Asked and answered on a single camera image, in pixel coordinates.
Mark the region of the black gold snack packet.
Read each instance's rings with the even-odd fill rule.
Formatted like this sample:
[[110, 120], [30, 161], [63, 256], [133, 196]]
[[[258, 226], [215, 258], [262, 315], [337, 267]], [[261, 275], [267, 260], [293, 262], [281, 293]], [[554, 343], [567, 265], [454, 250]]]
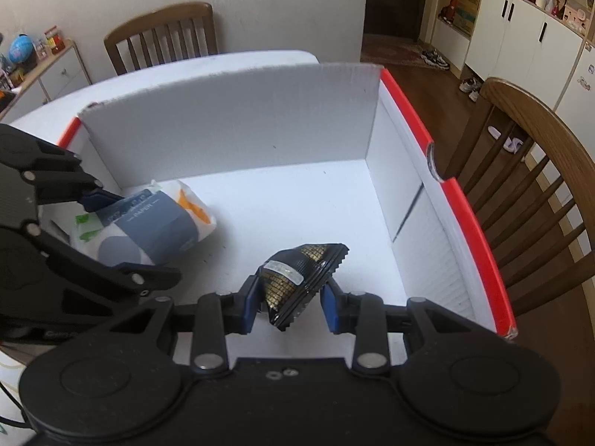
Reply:
[[257, 271], [269, 323], [286, 331], [348, 253], [344, 244], [304, 244], [272, 255]]

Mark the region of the white sideboard cabinet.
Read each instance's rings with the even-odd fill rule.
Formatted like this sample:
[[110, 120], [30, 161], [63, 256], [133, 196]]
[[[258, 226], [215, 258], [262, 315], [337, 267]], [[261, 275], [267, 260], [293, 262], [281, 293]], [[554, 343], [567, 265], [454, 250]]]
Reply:
[[1, 122], [10, 124], [91, 84], [78, 47], [67, 39], [63, 51], [51, 54], [25, 76], [19, 87], [12, 90], [15, 97], [1, 112]]

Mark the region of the red sauce jar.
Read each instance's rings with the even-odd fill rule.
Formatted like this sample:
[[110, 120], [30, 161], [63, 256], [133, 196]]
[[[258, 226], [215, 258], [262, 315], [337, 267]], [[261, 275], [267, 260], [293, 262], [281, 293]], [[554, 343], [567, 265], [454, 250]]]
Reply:
[[52, 54], [59, 54], [65, 49], [65, 41], [61, 36], [61, 30], [56, 25], [45, 30], [44, 37]]

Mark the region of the red shoe box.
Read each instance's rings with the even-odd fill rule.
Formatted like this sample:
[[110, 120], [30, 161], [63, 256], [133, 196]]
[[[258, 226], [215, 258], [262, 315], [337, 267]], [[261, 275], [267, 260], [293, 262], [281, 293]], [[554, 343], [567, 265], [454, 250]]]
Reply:
[[236, 54], [135, 71], [65, 101], [68, 147], [107, 189], [184, 183], [214, 233], [177, 259], [180, 304], [227, 294], [275, 252], [342, 243], [350, 293], [422, 297], [516, 332], [470, 206], [429, 162], [406, 99], [372, 65]]

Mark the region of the blue globe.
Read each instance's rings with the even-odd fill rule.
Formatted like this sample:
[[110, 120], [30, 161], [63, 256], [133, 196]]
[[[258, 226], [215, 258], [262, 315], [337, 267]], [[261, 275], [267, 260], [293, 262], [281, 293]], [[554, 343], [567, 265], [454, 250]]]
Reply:
[[14, 65], [21, 65], [26, 62], [34, 52], [34, 44], [31, 38], [26, 34], [19, 34], [11, 42], [8, 58]]

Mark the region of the wooden chair far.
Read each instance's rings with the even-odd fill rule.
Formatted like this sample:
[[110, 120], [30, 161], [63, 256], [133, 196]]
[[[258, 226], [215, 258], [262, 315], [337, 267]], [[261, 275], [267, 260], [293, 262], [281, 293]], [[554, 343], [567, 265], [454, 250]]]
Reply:
[[213, 7], [178, 3], [132, 18], [104, 37], [117, 75], [219, 52]]

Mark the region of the wooden chair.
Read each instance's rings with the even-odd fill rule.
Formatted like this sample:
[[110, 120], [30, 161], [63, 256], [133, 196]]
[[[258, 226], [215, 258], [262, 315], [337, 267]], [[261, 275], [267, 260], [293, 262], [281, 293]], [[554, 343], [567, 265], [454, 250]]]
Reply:
[[132, 18], [104, 37], [117, 75], [219, 52], [213, 7], [178, 3]]
[[539, 98], [488, 78], [446, 167], [487, 237], [520, 316], [594, 277], [594, 253], [557, 265], [594, 239], [594, 162]]

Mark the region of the wooden chair right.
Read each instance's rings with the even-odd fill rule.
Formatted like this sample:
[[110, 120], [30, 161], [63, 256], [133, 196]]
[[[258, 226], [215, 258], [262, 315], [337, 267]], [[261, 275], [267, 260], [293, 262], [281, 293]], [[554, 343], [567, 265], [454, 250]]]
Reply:
[[557, 265], [594, 239], [594, 162], [539, 98], [488, 78], [446, 167], [487, 237], [520, 316], [594, 277], [594, 253]]

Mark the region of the white sneakers pair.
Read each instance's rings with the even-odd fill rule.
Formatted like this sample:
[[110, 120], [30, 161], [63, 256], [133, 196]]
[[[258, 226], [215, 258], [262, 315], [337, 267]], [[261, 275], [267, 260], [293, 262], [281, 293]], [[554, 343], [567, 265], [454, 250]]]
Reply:
[[466, 78], [466, 80], [463, 80], [460, 83], [459, 90], [467, 95], [473, 103], [476, 103], [482, 85], [482, 81], [478, 80], [477, 78]]

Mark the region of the black sneakers pair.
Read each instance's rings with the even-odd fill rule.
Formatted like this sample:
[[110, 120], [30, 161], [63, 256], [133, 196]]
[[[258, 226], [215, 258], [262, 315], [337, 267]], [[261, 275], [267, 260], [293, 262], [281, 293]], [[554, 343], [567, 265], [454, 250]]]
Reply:
[[436, 51], [422, 51], [422, 60], [432, 68], [449, 71], [450, 64]]

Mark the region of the white wall cupboards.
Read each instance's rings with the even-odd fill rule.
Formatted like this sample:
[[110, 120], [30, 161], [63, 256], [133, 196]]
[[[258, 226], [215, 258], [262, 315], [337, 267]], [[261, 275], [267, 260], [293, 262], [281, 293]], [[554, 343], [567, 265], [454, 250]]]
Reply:
[[594, 41], [594, 0], [432, 0], [432, 48], [460, 78], [503, 78], [555, 110]]

